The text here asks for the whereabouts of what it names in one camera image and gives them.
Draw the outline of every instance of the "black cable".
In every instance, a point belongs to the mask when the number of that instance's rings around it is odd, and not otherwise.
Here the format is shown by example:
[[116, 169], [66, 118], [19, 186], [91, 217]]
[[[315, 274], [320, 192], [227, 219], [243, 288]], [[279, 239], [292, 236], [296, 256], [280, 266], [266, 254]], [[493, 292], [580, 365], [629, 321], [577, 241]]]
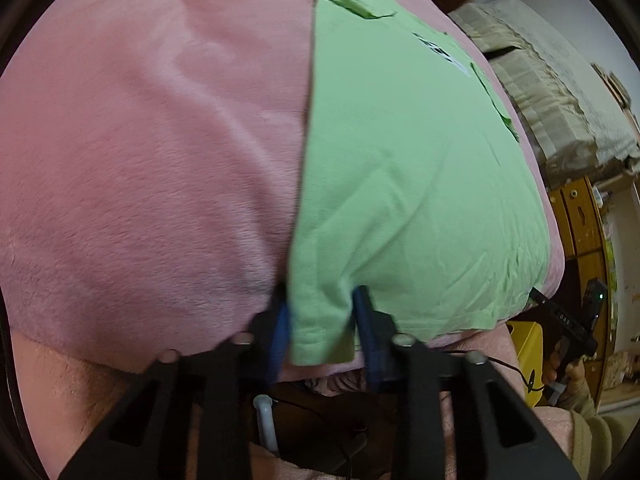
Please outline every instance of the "black cable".
[[[294, 381], [291, 383], [285, 383], [288, 384], [291, 388], [293, 388], [296, 391], [302, 391], [305, 393], [311, 393], [313, 396], [316, 397], [324, 397], [326, 398], [326, 396], [324, 396], [323, 394], [321, 394], [320, 392], [316, 392], [314, 389], [310, 388], [309, 386], [306, 385], [305, 381]], [[343, 392], [345, 394], [357, 394], [357, 393], [364, 393], [362, 391], [356, 392], [356, 391], [352, 391], [352, 392]], [[397, 424], [398, 420], [397, 417], [387, 408], [385, 408], [384, 406], [381, 406], [379, 402], [376, 402], [375, 399], [372, 399], [371, 396], [363, 396], [362, 400], [365, 402], [368, 402], [369, 404], [372, 405], [372, 407], [376, 410], [378, 410], [378, 412], [380, 413], [380, 415], [382, 415], [382, 418], [388, 422], [389, 424]]]
[[[444, 353], [445, 354], [466, 354], [466, 353], [471, 352], [471, 351], [472, 350], [445, 350]], [[536, 371], [535, 370], [531, 371], [531, 377], [529, 378], [529, 381], [527, 381], [527, 378], [522, 373], [522, 370], [520, 370], [518, 367], [515, 367], [513, 365], [505, 363], [504, 361], [500, 361], [500, 359], [496, 359], [495, 357], [487, 356], [487, 359], [489, 359], [489, 361], [494, 362], [494, 363], [496, 363], [498, 365], [504, 366], [505, 368], [508, 368], [509, 370], [513, 370], [514, 372], [519, 373], [520, 377], [522, 378], [522, 382], [524, 382], [524, 385], [527, 387], [527, 393], [528, 394], [530, 394], [531, 392], [541, 392], [542, 390], [545, 389], [544, 386], [541, 386], [540, 388], [534, 388], [533, 387], [534, 380], [536, 379]]]
[[307, 412], [313, 413], [316, 417], [322, 420], [329, 428], [331, 428], [332, 430], [331, 438], [333, 439], [335, 446], [338, 448], [338, 450], [340, 450], [340, 453], [342, 454], [342, 456], [344, 457], [347, 463], [346, 480], [351, 480], [351, 477], [353, 476], [353, 465], [351, 464], [351, 457], [349, 456], [349, 453], [347, 453], [346, 450], [344, 449], [344, 446], [340, 443], [340, 440], [338, 440], [338, 438], [335, 436], [335, 427], [331, 423], [331, 421], [329, 421], [322, 413], [316, 412], [316, 410], [308, 406], [303, 406], [302, 404], [298, 404], [297, 402], [293, 402], [292, 400], [284, 400], [284, 399], [279, 399], [277, 397], [272, 397], [272, 396], [270, 397], [276, 403], [281, 402], [282, 404], [288, 404], [289, 406], [294, 406], [296, 408], [299, 408], [300, 410], [305, 410]]

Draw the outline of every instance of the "metal screw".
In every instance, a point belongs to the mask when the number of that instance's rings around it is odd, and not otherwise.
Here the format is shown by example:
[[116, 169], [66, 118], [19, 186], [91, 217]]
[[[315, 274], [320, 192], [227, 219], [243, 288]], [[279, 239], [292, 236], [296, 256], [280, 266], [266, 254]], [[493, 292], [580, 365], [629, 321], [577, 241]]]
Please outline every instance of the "metal screw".
[[254, 335], [251, 332], [238, 332], [231, 338], [234, 345], [251, 345], [254, 342]]
[[413, 346], [415, 343], [415, 337], [411, 334], [398, 333], [391, 338], [391, 341], [396, 346], [403, 346], [405, 348], [409, 348], [409, 346]]
[[180, 354], [177, 350], [174, 350], [172, 348], [163, 350], [162, 353], [158, 356], [158, 361], [167, 365], [175, 363], [178, 359], [180, 359]]
[[483, 365], [486, 361], [486, 355], [478, 350], [472, 350], [465, 355], [465, 359], [469, 361], [471, 364], [475, 365]]

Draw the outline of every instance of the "yellow container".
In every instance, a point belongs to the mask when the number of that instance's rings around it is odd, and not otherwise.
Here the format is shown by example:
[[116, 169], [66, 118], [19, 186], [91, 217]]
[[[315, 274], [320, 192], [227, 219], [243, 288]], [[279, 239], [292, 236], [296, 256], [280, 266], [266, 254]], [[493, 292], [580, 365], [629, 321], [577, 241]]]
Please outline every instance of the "yellow container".
[[[535, 373], [534, 388], [542, 387], [542, 327], [532, 321], [508, 321], [511, 340], [516, 347], [520, 370], [527, 378]], [[532, 408], [542, 398], [542, 392], [526, 394], [525, 401]]]

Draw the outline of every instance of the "black clamp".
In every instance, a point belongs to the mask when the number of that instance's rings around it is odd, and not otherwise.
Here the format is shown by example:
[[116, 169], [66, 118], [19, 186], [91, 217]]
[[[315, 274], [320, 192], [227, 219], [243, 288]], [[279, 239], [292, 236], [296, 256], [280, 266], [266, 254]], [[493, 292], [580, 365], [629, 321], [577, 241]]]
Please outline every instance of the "black clamp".
[[[140, 376], [60, 474], [60, 480], [177, 480], [186, 468], [194, 402], [202, 405], [197, 478], [250, 480], [239, 399], [263, 393], [289, 343], [283, 287], [247, 332], [188, 357], [165, 352]], [[578, 479], [558, 444], [480, 352], [464, 358], [398, 333], [353, 293], [354, 320], [372, 391], [398, 394], [394, 480], [444, 480], [441, 392], [450, 392], [459, 480]]]

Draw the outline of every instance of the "sleeve of beige jacket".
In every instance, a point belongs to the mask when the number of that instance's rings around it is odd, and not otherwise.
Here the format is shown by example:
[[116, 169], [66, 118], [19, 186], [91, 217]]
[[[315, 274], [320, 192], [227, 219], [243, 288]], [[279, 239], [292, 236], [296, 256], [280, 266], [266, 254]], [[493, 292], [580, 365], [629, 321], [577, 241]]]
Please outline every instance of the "sleeve of beige jacket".
[[598, 480], [624, 446], [638, 417], [596, 413], [586, 382], [559, 408], [570, 410], [574, 420], [572, 462], [582, 480]]

